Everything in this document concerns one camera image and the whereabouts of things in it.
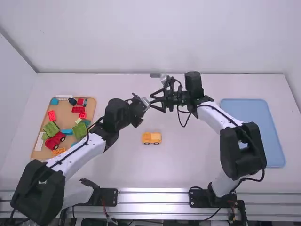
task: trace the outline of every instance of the white wall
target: white wall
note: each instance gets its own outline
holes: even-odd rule
[[[280,72],[300,108],[300,9],[299,0],[2,0],[0,27],[40,72]]]
[[[16,128],[23,115],[34,80],[35,71],[0,34],[1,133],[0,169],[9,151]]]

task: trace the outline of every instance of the lego brick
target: lego brick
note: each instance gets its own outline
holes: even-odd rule
[[[55,111],[49,111],[48,112],[48,117],[49,117],[49,121],[54,121],[56,120],[56,115],[55,115]]]
[[[72,113],[78,114],[81,112],[85,112],[85,108],[84,107],[73,107],[72,108]]]
[[[47,133],[43,133],[42,140],[47,140],[48,138],[49,138],[49,136],[47,135]]]
[[[87,128],[85,124],[81,123],[73,127],[73,133],[77,140],[81,140],[87,134]]]
[[[43,136],[43,132],[39,133],[36,146],[34,147],[35,151],[42,150],[42,146],[43,146],[43,142],[44,142],[44,140],[42,140],[42,136]]]
[[[72,106],[75,106],[77,103],[76,99],[74,99],[74,98],[69,98],[68,101]]]
[[[82,106],[83,105],[83,103],[84,103],[84,99],[83,98],[78,98],[78,100],[77,100],[77,106]]]
[[[68,100],[69,98],[73,98],[72,95],[56,95],[55,96],[58,100]]]
[[[75,123],[76,123],[76,124],[79,124],[79,123],[81,122],[81,120],[82,120],[81,118],[78,118],[78,119],[75,121]]]
[[[59,148],[59,149],[56,149],[56,150],[52,150],[52,155],[53,156],[58,156],[60,155],[61,153],[64,153],[66,151],[66,149],[64,147],[62,148]]]
[[[58,102],[59,102],[59,100],[56,97],[54,97],[51,99],[50,105],[58,105]]]
[[[62,133],[66,135],[73,135],[73,130],[72,129],[62,129]]]
[[[87,114],[86,114],[85,112],[79,113],[79,117],[80,117],[81,119],[85,119],[86,116],[87,116]]]
[[[85,98],[84,103],[83,103],[83,107],[86,107],[86,106],[87,106],[87,102],[88,102],[88,99]]]
[[[60,131],[60,128],[53,121],[50,121],[43,127],[43,130],[49,137],[53,137]]]
[[[86,128],[88,128],[89,125],[91,124],[91,121],[88,119],[82,119],[79,124],[81,123],[85,124]]]

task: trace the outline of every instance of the metal frame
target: metal frame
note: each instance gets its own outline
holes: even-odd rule
[[[0,218],[8,218],[12,208],[13,190],[0,190]],[[237,194],[246,203],[249,220],[301,221],[301,193]],[[202,220],[211,216],[214,208],[191,208],[188,189],[184,188],[120,188],[116,207],[107,207],[116,219],[177,219]],[[228,209],[221,209],[212,220],[228,220]],[[102,207],[75,206],[76,218],[103,218]],[[16,211],[14,217],[22,218]]]

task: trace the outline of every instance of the white table surface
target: white table surface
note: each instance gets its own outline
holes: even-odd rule
[[[183,75],[173,76],[184,84]],[[223,98],[263,98],[269,104],[286,166],[266,169],[263,182],[244,182],[239,190],[301,192],[301,115],[285,76],[204,74],[202,82],[205,94],[217,103]],[[16,186],[30,160],[51,97],[95,97],[95,121],[103,116],[111,98],[128,99],[132,92],[148,97],[159,88],[159,79],[149,74],[40,74],[0,170],[0,188]],[[143,145],[141,136],[145,131],[160,131],[162,144]],[[123,129],[114,146],[82,167],[72,179],[89,178],[104,187],[205,187],[222,170],[219,152],[219,136],[206,123],[191,117],[187,127],[182,128],[176,111],[164,114],[150,109],[140,127]]]

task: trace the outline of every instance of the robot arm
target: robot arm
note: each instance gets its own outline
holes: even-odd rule
[[[134,97],[128,101],[111,99],[105,115],[94,123],[87,136],[63,154],[47,162],[31,161],[20,178],[11,200],[11,206],[39,225],[47,225],[62,208],[99,199],[99,186],[82,179],[80,185],[67,182],[72,175],[95,156],[105,152],[119,137],[119,131],[132,124],[138,127],[145,112],[151,107],[162,112],[173,111],[174,106],[187,106],[196,118],[204,120],[221,139],[221,165],[223,172],[208,185],[210,196],[222,198],[235,189],[249,175],[266,167],[266,159],[258,126],[243,123],[204,95],[200,73],[185,74],[186,91],[180,83],[175,91],[173,77],[163,76],[163,88],[150,95],[154,100]],[[152,105],[161,103],[161,107]],[[247,144],[242,150],[239,142]]]

